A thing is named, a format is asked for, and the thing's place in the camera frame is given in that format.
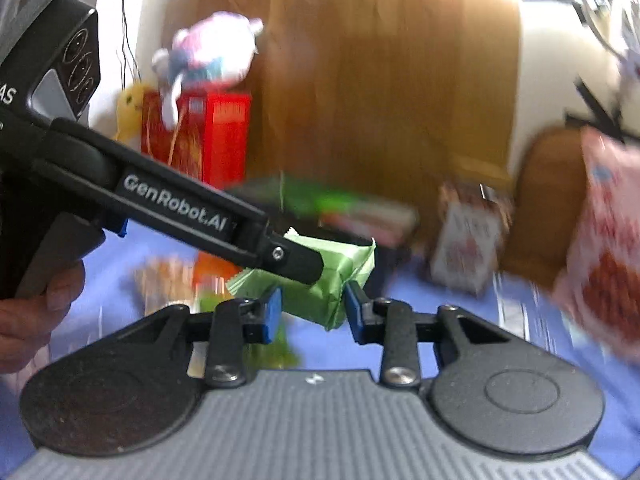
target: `pink snack bag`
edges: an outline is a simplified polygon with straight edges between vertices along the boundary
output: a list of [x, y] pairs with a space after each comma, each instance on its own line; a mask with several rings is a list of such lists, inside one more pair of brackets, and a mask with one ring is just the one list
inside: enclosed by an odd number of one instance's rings
[[582, 153], [588, 189], [554, 299], [614, 352], [640, 361], [640, 150], [585, 128]]

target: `green package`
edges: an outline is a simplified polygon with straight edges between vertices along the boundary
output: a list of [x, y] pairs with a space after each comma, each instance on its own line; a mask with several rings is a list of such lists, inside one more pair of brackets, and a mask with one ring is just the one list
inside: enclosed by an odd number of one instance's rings
[[282, 287], [282, 310], [318, 323], [326, 330], [338, 328], [346, 319], [342, 306], [344, 284], [355, 280], [364, 286], [375, 265], [376, 242], [360, 247], [299, 235], [289, 229], [285, 238], [315, 249], [322, 255], [324, 271], [314, 285], [304, 285], [261, 269], [245, 269], [226, 284], [236, 298], [259, 298], [270, 286]]
[[269, 345], [251, 344], [242, 348], [245, 362], [255, 370], [287, 370], [298, 368], [300, 357], [289, 345], [284, 323], [278, 327], [276, 337]]

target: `ridged gray surface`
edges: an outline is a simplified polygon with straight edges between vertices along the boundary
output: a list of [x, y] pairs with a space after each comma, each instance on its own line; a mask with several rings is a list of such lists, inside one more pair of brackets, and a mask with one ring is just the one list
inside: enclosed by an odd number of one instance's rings
[[368, 372], [260, 372], [209, 392], [153, 448], [80, 459], [39, 451], [10, 480], [613, 480], [586, 453], [515, 463], [456, 442], [420, 399]]

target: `human hand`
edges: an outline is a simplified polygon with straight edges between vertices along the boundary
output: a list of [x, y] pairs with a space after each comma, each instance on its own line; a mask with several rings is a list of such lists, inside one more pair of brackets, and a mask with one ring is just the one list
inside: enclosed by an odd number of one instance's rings
[[60, 272], [30, 300], [0, 301], [0, 374], [22, 370], [49, 343], [51, 332], [84, 288], [84, 265]]

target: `yellow plush toy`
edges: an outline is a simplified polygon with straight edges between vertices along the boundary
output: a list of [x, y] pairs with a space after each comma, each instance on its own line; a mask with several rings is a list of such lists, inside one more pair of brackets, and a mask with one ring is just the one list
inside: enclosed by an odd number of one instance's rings
[[145, 92], [153, 90], [152, 86], [135, 82], [120, 93], [116, 103], [118, 131], [114, 140], [140, 151], [142, 104]]

